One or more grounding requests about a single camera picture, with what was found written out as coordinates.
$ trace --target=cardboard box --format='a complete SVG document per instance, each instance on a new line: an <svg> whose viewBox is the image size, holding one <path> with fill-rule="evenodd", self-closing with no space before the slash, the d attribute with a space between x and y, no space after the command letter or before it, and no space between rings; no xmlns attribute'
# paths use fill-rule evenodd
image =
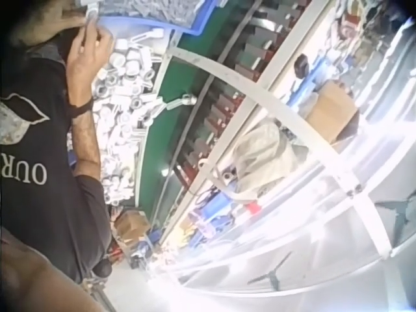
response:
<svg viewBox="0 0 416 312"><path fill-rule="evenodd" d="M143 212L126 211L114 223L117 234L128 245L138 242L150 229L150 223Z"/></svg>
<svg viewBox="0 0 416 312"><path fill-rule="evenodd" d="M354 100L333 81L319 91L317 104L306 118L327 142L334 143L358 111Z"/></svg>

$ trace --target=metal frame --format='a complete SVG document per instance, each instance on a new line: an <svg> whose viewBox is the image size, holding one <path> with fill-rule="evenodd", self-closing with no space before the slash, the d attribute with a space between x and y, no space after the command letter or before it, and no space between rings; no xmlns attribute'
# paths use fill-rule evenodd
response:
<svg viewBox="0 0 416 312"><path fill-rule="evenodd" d="M407 138L404 139L403 143L397 148L397 150L394 152L394 154L387 160L385 165L381 167L368 181L365 191L367 193L371 193L384 179L397 167L399 162L406 156L408 151L411 149L411 147L416 142L416 132L412 133L412 135L409 135ZM286 244L289 244L296 239L299 239L300 237L304 235L308 235L311 232L311 229L316 228L319 225L324 225L328 223L329 221L337 218L341 214L343 214L345 211L351 208L351 202L349 200L344 200L338 205L336 205L333 209L328 211L326 214L322 216L322 218L310 223L307 226L298 228L297 230L291 232L289 235L283 236L281 238L278 238L271 242L270 244L267 244L263 247L256 248L254 250L251 250L247 253L236 255L234 257L229 257L227 259L219 260L214 263L208 263L206 265L200 265L195 266L189 269L179 269L175 270L175 273L189 273L189 272L195 272L200 270L208 270L210 268L220 267L223 265L228 265L234 261L244 261L249 258L256 257L261 254L265 254L267 252L270 252L272 250L275 250L277 248L280 248ZM391 257L394 257L398 252L401 252L404 248L407 248L408 244L410 244L411 240L407 240L403 242L400 246L393 249L393 251L390 253Z"/></svg>
<svg viewBox="0 0 416 312"><path fill-rule="evenodd" d="M237 39L239 38L239 36L241 35L241 32L244 30L245 26L247 26L247 24L249 23L250 19L252 18L253 14L255 13L255 11L261 6L263 0L255 0L253 2L253 5L251 6L251 8L247 11L245 17L242 19L242 21L239 23L239 25L237 26L237 28L235 29L234 33L232 34L231 38L228 40L224 50L221 52L217 62L219 63L223 63L227 56L228 53L231 51L231 48L234 46L235 42L237 41ZM170 162L169 165L169 173L172 172L172 170L174 169L177 157L179 155L179 152L181 151L181 148L183 146L183 144L185 143L185 140L187 138L189 129L192 125L192 122L195 118L195 115L197 113L197 111L199 110L202 101L204 100L205 96L208 93L208 90L210 88L210 86L212 85L213 81L214 81L214 76L210 75L207 79L207 81L205 82L204 86L202 87L202 90L200 92L200 94L198 95L198 100L195 103L194 107L192 108L192 111L190 112L190 116L188 118L187 123L185 124L185 128L182 131L181 137L179 138L179 142L177 143L175 152L174 152L174 156L172 157L172 160ZM154 224L154 221L157 217L157 213L159 212L161 203L162 203L162 198L164 196L164 193L166 191L166 187L168 185L168 179L165 179L164 183L163 183L163 188L159 197L159 200L157 201L156 204L156 209L154 209L154 213L153 216L151 218L151 224Z"/></svg>
<svg viewBox="0 0 416 312"><path fill-rule="evenodd" d="M261 74L257 82L259 86L262 86L267 90L275 90L278 88L279 84L287 76L289 70L291 70L291 67L287 65L287 63L292 64L295 61L296 55L304 50L304 47L318 29L320 23L322 23L334 6L334 0L313 1L308 6L288 38L282 43L281 47ZM223 167L229 160L229 155L236 136L249 131L266 115L267 111L258 105L256 106L255 101L247 96L211 151L208 157L209 163L217 164L220 162L218 166ZM197 194L200 189L204 190L208 188L208 183L201 174L196 176L190 186L190 190L193 194ZM161 242L164 242L172 228L178 222L183 220L184 214L188 207L193 205L194 200L195 198L190 195L190 192L185 195L178 207L177 213L172 217L169 226L166 228Z"/></svg>
<svg viewBox="0 0 416 312"><path fill-rule="evenodd" d="M169 47L176 47L182 37L182 32L175 31L172 35L172 38L169 42ZM168 53L165 53L162 59L161 67L159 68L159 71L157 72L156 80L153 85L153 92L159 93L159 90L161 89L161 85L164 79L164 76L166 75L166 72L168 71L168 67L170 64L170 61L172 59L172 56ZM148 142L148 135L149 135L149 128L146 129L146 134L140 143L140 149L138 151L137 156L137 162L136 162L136 179L135 179L135 207L138 207L139 199L140 199L140 184L142 181L142 167L143 167L143 161L144 161L144 154L146 149L146 144Z"/></svg>
<svg viewBox="0 0 416 312"><path fill-rule="evenodd" d="M195 53L179 48L170 49L169 52L190 64L216 75L219 79L226 81L229 85L245 93L264 107L271 115L281 120L308 148L320 162L326 167L338 182L339 186L352 195L354 207L356 207L373 243L379 254L384 258L389 256L391 243L384 224L368 194L357 193L361 188L357 177L346 168L339 154L327 143L305 120L303 120L291 108L253 81L241 76L235 71L216 63L208 58L201 57Z"/></svg>

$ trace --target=hand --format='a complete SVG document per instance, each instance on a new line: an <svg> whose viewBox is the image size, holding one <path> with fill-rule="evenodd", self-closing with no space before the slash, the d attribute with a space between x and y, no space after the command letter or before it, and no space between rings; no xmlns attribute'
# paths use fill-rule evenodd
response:
<svg viewBox="0 0 416 312"><path fill-rule="evenodd" d="M66 63L70 104L85 105L92 96L91 84L98 71L109 61L114 40L109 31L97 27L96 19L79 30L72 42Z"/></svg>

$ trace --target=watch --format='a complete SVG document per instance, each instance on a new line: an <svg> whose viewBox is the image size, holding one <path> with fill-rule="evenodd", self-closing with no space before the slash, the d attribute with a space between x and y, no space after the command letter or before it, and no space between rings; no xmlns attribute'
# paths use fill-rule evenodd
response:
<svg viewBox="0 0 416 312"><path fill-rule="evenodd" d="M70 115L71 118L76 118L88 111L92 111L92 105L94 104L94 99L91 97L88 102L86 102L83 106L75 107L70 105Z"/></svg>

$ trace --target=white plastic bag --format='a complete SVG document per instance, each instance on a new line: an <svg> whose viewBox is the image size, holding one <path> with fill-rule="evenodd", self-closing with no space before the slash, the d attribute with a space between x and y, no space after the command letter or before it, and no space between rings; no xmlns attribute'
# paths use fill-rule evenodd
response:
<svg viewBox="0 0 416 312"><path fill-rule="evenodd" d="M219 170L206 159L199 166L213 184L236 202L252 202L257 199L262 187L287 177L295 171L305 155L295 154L287 137L271 120L259 124L242 135L233 151L233 164L237 171L237 187L227 188Z"/></svg>

